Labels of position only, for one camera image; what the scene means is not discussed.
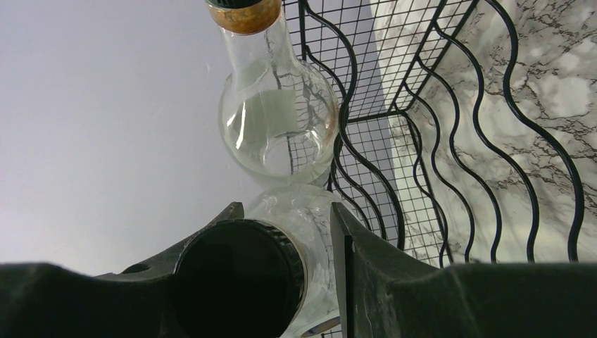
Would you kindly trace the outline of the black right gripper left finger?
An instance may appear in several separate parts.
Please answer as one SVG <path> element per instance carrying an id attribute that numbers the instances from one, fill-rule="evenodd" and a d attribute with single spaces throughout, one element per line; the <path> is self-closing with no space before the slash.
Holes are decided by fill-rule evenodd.
<path id="1" fill-rule="evenodd" d="M 121 273 L 1 266 L 2 337 L 224 337 L 234 328 L 191 271 L 194 233 Z"/>

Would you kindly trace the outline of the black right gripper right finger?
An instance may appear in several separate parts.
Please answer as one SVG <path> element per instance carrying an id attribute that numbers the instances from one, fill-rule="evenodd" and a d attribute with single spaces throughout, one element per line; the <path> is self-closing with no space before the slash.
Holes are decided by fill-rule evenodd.
<path id="1" fill-rule="evenodd" d="M 593 263 L 435 268 L 330 211 L 345 337 L 595 337 Z"/>

